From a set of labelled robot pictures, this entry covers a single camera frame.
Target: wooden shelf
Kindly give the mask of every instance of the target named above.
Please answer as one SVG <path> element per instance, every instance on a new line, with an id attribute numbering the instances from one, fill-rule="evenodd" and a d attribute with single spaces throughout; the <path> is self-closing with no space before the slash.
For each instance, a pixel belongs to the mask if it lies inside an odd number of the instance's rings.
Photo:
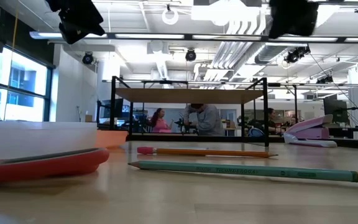
<path id="1" fill-rule="evenodd" d="M 134 103 L 240 104 L 261 97 L 263 91 L 117 88 L 116 94 Z"/>

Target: gray sweater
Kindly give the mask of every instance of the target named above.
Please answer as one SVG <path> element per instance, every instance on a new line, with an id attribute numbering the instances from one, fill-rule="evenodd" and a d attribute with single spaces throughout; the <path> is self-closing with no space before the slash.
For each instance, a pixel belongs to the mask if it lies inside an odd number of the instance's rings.
<path id="1" fill-rule="evenodd" d="M 224 136 L 221 115 L 219 110 L 214 105 L 205 105 L 205 110 L 201 113 L 197 113 L 197 129 L 200 136 Z M 183 118 L 189 121 L 189 114 L 194 113 L 194 110 L 190 105 L 187 105 Z"/>

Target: green pencil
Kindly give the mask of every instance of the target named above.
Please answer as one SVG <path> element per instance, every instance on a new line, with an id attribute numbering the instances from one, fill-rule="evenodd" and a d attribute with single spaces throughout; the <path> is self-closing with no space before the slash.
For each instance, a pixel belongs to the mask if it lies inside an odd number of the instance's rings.
<path id="1" fill-rule="evenodd" d="M 358 182 L 358 171 L 305 169 L 291 167 L 265 167 L 221 164 L 199 164 L 184 162 L 138 161 L 129 165 L 148 170 L 169 170 L 181 172 L 205 172 L 215 174 L 240 174 L 264 177 L 289 177 L 299 179 L 335 180 Z"/>

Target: pencil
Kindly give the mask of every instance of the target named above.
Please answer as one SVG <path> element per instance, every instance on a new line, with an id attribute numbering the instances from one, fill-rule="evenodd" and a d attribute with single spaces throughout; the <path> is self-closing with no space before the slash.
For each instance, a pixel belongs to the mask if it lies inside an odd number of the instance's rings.
<path id="1" fill-rule="evenodd" d="M 199 164 L 184 162 L 138 161 L 129 165 L 148 170 L 169 170 L 182 172 L 205 172 L 215 174 L 239 174 L 264 177 L 289 177 L 297 179 L 334 180 L 358 182 L 358 171 L 306 169 L 292 167 L 265 167 L 222 164 Z"/>
<path id="2" fill-rule="evenodd" d="M 225 151 L 225 150 L 196 150 L 196 149 L 157 149 L 153 147 L 138 147 L 137 152 L 141 154 L 175 154 L 175 155 L 198 155 L 198 156 L 248 156 L 268 158 L 277 156 L 269 152 L 244 152 L 244 151 Z"/>

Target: pink stapler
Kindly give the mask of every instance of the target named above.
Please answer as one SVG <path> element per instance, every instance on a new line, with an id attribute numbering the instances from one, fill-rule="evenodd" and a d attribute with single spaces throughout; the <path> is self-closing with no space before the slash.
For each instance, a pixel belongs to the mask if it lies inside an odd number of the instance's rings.
<path id="1" fill-rule="evenodd" d="M 303 146 L 337 147 L 337 144 L 334 141 L 308 140 L 328 139 L 329 131 L 328 128 L 324 127 L 324 124 L 330 124 L 332 120 L 333 116 L 329 114 L 295 124 L 285 131 L 285 143 L 299 144 Z"/>

